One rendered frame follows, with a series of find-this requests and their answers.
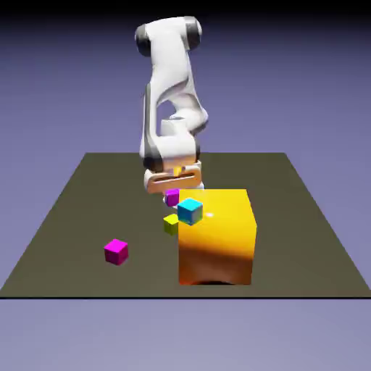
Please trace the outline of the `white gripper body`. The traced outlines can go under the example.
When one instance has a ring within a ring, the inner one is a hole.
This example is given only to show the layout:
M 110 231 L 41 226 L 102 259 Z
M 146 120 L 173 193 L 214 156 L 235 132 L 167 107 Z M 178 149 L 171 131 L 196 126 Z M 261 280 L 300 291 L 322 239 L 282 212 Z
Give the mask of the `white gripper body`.
M 201 162 L 177 166 L 164 172 L 146 170 L 143 180 L 148 193 L 165 193 L 170 189 L 189 189 L 202 186 Z

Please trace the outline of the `large orange box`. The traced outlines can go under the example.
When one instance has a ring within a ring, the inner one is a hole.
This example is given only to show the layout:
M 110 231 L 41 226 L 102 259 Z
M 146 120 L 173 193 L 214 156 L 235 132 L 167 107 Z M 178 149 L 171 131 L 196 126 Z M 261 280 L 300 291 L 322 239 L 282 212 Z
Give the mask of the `large orange box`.
M 181 285 L 251 283 L 257 222 L 246 189 L 184 189 L 180 200 L 203 204 L 202 219 L 178 224 Z

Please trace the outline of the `small yellow cube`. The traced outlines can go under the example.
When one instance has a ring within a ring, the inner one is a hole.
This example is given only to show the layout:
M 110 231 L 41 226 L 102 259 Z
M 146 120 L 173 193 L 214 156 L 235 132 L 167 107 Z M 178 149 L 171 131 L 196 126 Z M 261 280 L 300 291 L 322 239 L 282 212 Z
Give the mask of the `small yellow cube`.
M 169 214 L 163 219 L 164 221 L 164 231 L 170 235 L 175 235 L 178 233 L 178 215 Z

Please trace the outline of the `small magenta cube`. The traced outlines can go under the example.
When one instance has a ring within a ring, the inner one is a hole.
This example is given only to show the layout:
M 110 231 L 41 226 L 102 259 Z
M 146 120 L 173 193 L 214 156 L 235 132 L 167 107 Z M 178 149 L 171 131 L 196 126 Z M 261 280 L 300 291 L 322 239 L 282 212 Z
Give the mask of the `small magenta cube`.
M 128 258 L 128 244 L 114 239 L 104 247 L 105 260 L 114 265 L 121 265 Z
M 172 188 L 165 191 L 165 204 L 169 207 L 176 207 L 180 199 L 180 189 Z

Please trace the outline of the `small cyan cube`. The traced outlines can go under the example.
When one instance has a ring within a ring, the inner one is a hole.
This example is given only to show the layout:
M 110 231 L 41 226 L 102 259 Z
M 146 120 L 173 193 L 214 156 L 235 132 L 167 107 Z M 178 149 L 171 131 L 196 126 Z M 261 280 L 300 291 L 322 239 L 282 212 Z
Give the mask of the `small cyan cube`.
M 194 225 L 203 217 L 203 204 L 192 198 L 185 199 L 178 204 L 178 219 L 187 225 Z

